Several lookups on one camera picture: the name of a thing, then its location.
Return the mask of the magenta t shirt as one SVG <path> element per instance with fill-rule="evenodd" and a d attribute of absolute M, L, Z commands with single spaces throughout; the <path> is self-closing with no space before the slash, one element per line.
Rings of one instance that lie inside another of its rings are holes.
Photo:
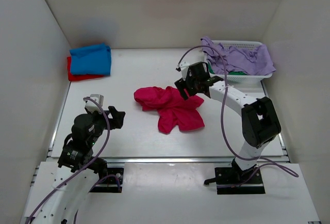
<path fill-rule="evenodd" d="M 167 86 L 163 89 L 154 86 L 136 90 L 134 99 L 143 111 L 158 112 L 158 130 L 163 134 L 169 134 L 176 126 L 181 132 L 205 127 L 197 110 L 204 100 L 198 96 L 184 100 L 176 88 Z"/>

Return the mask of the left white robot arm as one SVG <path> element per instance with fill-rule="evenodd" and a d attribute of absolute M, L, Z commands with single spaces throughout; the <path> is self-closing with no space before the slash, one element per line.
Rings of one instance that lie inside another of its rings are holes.
<path fill-rule="evenodd" d="M 78 115 L 71 133 L 65 138 L 51 191 L 27 217 L 26 223 L 75 223 L 79 206 L 97 184 L 113 178 L 120 189 L 120 180 L 108 173 L 107 163 L 93 154 L 98 138 L 121 129 L 126 113 L 109 106 L 87 107 Z"/>

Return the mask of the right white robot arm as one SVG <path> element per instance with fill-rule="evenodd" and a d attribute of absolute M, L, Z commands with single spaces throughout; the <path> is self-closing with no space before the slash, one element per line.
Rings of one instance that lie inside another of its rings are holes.
<path fill-rule="evenodd" d="M 178 64 L 181 79 L 175 82 L 184 100 L 202 93 L 221 106 L 221 131 L 224 132 L 224 109 L 229 107 L 241 118 L 243 145 L 223 175 L 226 186 L 235 187 L 247 182 L 256 172 L 257 161 L 265 147 L 281 132 L 276 111 L 268 97 L 255 98 L 230 86 L 226 77 L 211 76 L 206 63 Z"/>

